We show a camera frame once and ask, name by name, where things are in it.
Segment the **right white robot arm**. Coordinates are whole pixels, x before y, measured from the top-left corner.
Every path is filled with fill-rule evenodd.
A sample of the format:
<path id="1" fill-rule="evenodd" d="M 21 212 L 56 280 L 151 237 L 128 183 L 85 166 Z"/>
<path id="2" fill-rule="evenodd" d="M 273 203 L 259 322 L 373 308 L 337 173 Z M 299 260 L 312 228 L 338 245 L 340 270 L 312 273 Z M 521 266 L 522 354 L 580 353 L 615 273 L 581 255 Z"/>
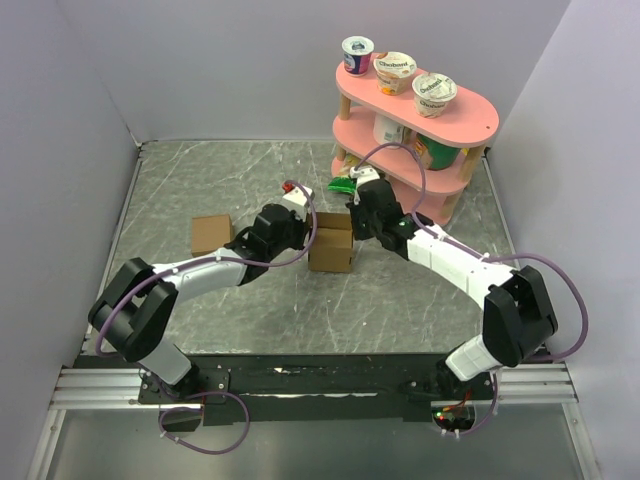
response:
<path id="1" fill-rule="evenodd" d="M 378 240 L 384 249 L 438 274 L 481 308 L 481 333 L 441 361 L 437 386 L 444 396 L 459 398 L 479 374 L 519 365 L 556 333 L 556 315 L 536 269 L 489 263 L 462 250 L 428 218 L 404 213 L 382 178 L 358 179 L 347 207 L 356 239 Z"/>

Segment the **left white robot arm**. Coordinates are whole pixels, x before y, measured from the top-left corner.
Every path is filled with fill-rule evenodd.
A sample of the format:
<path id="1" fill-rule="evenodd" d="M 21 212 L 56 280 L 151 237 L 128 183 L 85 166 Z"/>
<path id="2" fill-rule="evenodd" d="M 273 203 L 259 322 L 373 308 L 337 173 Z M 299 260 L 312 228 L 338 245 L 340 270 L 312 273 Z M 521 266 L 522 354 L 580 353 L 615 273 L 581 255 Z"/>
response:
<path id="1" fill-rule="evenodd" d="M 268 204 L 254 223 L 211 254 L 166 265 L 139 257 L 125 262 L 89 311 L 98 331 L 95 352 L 108 342 L 115 353 L 143 367 L 174 401 L 191 399 L 201 387 L 200 369 L 165 339 L 174 308 L 218 289 L 247 285 L 268 270 L 292 264 L 276 258 L 286 250 L 304 255 L 315 240 L 317 212 L 310 204 Z"/>

